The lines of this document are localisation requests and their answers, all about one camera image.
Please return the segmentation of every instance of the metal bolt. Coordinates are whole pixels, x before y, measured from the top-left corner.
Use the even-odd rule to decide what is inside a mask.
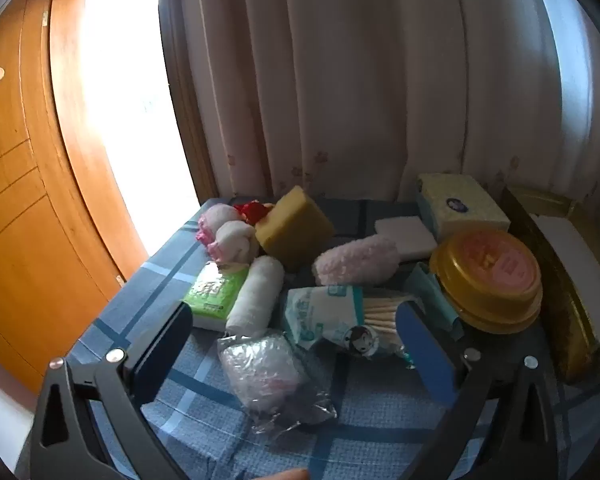
[[[119,363],[125,358],[125,351],[122,348],[115,348],[107,354],[107,361],[110,363]]]
[[[61,357],[56,357],[49,361],[49,368],[51,368],[52,370],[58,370],[58,368],[60,368],[63,364],[64,359],[62,359]]]
[[[535,370],[536,368],[538,368],[538,359],[536,359],[532,355],[526,356],[525,357],[525,366],[527,368],[531,368],[532,370]]]
[[[476,350],[475,348],[467,348],[464,351],[464,358],[471,363],[478,362],[481,357],[482,357],[482,354],[480,353],[479,350]]]

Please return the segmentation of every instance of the gold round container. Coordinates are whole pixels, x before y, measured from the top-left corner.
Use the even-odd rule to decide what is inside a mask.
[[[464,322],[509,334],[540,313],[540,268],[525,244],[496,229],[456,233],[431,255],[431,272]]]

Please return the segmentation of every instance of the beige curtain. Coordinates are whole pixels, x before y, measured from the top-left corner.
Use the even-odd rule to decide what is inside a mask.
[[[183,7],[225,196],[299,184],[313,195],[411,200],[417,173],[461,171],[495,194],[515,182],[595,196],[600,208],[600,38],[584,33],[593,98],[574,112],[545,0]]]

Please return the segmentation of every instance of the doorway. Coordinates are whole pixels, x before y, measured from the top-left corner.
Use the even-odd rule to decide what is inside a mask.
[[[85,0],[80,74],[89,121],[151,256],[200,208],[171,103],[158,0]]]

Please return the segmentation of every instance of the blue cloth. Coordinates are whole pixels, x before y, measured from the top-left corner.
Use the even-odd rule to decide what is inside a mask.
[[[109,349],[126,348],[165,308],[184,296],[208,260],[205,248],[195,239],[197,218],[217,202],[207,202],[142,265],[78,340],[70,362],[94,362]],[[418,213],[415,204],[404,203],[320,199],[318,204],[336,227],[334,245],[372,234],[376,219]],[[400,286],[410,269],[400,269],[392,279],[395,286]],[[308,270],[287,278],[290,286],[312,284]],[[306,357],[330,391],[338,420],[290,431],[270,445],[253,434],[231,393],[218,361],[217,337],[217,333],[194,329],[157,399],[142,408],[160,441],[192,479],[248,480],[307,467],[312,480],[395,480],[443,415],[417,372],[407,370],[399,359],[370,362],[323,345]],[[555,380],[550,364],[548,370],[560,473],[566,478],[600,436],[600,375],[578,386],[565,386]],[[493,409],[490,401],[454,476],[467,472],[473,463]],[[134,477],[97,403],[94,412],[116,466]]]

